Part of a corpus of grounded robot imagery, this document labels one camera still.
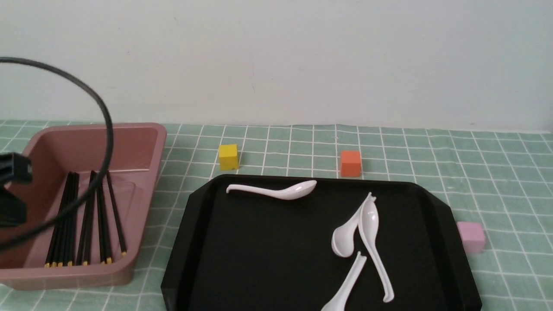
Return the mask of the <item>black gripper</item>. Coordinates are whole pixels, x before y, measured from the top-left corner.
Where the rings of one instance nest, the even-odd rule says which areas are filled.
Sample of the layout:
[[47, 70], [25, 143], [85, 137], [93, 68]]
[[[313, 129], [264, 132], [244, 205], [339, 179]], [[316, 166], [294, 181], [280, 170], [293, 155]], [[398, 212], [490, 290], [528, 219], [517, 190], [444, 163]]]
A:
[[30, 184], [33, 181], [32, 162], [19, 153], [0, 156], [0, 226], [15, 228], [26, 223], [26, 203], [6, 189], [8, 183]]

